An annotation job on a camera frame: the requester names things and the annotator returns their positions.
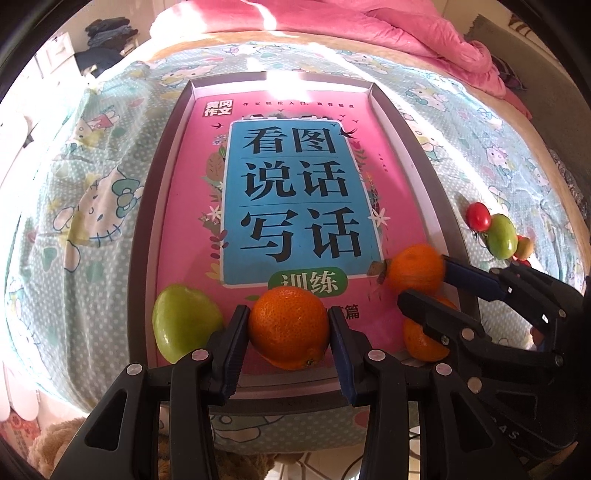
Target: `green apple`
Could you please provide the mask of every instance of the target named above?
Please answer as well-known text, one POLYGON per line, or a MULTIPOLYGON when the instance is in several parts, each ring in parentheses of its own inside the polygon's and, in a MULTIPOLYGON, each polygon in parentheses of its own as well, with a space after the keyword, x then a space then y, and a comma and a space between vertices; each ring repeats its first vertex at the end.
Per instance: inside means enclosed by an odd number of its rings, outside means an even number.
POLYGON ((201 290, 173 284, 158 295, 152 326, 160 353, 173 364, 187 353, 205 348, 211 334, 223 329, 223 317, 201 290))
POLYGON ((511 258, 517 250, 517 233, 511 220, 502 213, 491 217, 491 226, 486 231, 489 252, 500 260, 511 258))

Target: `folded clothes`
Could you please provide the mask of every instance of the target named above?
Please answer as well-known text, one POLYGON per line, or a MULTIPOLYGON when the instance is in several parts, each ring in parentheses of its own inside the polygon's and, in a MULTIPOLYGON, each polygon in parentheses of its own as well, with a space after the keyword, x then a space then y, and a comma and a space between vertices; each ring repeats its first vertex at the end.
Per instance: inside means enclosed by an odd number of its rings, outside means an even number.
POLYGON ((99 32, 114 30, 116 28, 123 27, 124 25, 129 25, 129 18, 115 17, 107 18, 106 20, 101 20, 100 18, 98 18, 90 25, 88 25, 88 27, 86 27, 85 30, 88 33, 89 37, 94 37, 99 32))
POLYGON ((105 70, 110 69, 123 59, 119 52, 100 47, 74 53, 74 58, 81 72, 90 69, 90 72, 95 77, 98 77, 105 70))
POLYGON ((88 41, 89 47, 103 47, 103 48, 111 48, 114 50, 115 48, 111 46, 107 46, 107 42, 109 40, 118 39, 117 45, 122 41, 123 45, 125 45, 125 41, 133 37, 137 34, 137 30, 131 28, 129 25, 124 25, 123 27, 116 28, 114 30, 107 30, 104 32, 97 33, 94 37, 92 37, 88 41))

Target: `polka dot fabric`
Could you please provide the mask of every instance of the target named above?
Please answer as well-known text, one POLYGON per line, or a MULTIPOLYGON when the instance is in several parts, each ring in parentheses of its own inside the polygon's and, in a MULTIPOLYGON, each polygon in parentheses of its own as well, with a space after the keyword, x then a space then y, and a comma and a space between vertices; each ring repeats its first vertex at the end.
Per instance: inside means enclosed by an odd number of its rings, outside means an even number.
MULTIPOLYGON (((439 176, 473 265, 505 263, 476 242, 462 216, 482 201, 535 237, 543 270, 581 288, 584 274, 566 213, 518 134, 457 81, 350 51, 250 42, 133 63, 87 90, 41 163, 31 205, 14 226, 0 335, 41 388, 91 410, 129 361, 129 255, 154 151, 189 79, 296 70, 377 82, 401 111, 439 176)), ((524 319, 481 303, 493 341, 530 342, 524 319)), ((366 411, 350 407, 284 417, 214 417, 216 444, 240 453, 355 445, 366 411)))

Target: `bird illustration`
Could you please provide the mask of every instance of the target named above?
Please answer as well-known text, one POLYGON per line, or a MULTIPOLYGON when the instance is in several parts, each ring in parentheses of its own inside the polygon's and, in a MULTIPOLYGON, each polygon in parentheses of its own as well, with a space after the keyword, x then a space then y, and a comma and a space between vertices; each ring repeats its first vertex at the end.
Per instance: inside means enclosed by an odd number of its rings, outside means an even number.
POLYGON ((356 128, 354 128, 353 130, 351 130, 351 132, 346 132, 345 130, 343 130, 343 127, 341 127, 341 128, 340 128, 340 134, 341 134, 343 137, 347 137, 347 138, 355 138, 355 137, 353 136, 353 134, 354 134, 356 131, 357 131, 357 129, 356 129, 356 128))

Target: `green label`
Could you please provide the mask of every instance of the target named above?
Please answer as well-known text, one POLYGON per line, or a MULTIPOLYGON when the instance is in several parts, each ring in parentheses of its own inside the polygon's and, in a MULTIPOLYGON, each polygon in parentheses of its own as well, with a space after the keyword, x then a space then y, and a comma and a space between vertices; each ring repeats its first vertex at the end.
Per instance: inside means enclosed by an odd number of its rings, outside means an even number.
POLYGON ((284 270, 273 273, 268 288, 279 286, 299 287, 317 297, 336 297, 347 290, 347 275, 337 267, 284 270))

